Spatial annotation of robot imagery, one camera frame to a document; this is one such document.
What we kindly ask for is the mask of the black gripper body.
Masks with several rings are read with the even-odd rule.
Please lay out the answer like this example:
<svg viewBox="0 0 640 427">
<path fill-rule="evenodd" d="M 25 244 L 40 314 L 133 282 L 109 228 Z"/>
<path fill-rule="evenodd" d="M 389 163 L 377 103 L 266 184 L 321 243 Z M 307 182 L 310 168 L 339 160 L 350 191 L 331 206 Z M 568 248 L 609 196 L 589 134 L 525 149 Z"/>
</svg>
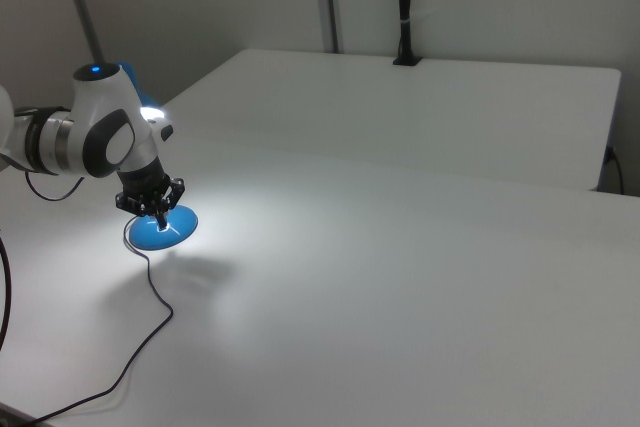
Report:
<svg viewBox="0 0 640 427">
<path fill-rule="evenodd" d="M 147 166 L 129 171 L 118 171 L 123 190 L 116 195 L 115 205 L 120 210 L 136 216 L 146 216 L 143 202 L 148 198 L 163 195 L 170 202 L 170 210 L 175 208 L 186 188 L 181 178 L 171 178 L 164 170 L 159 158 Z"/>
</svg>

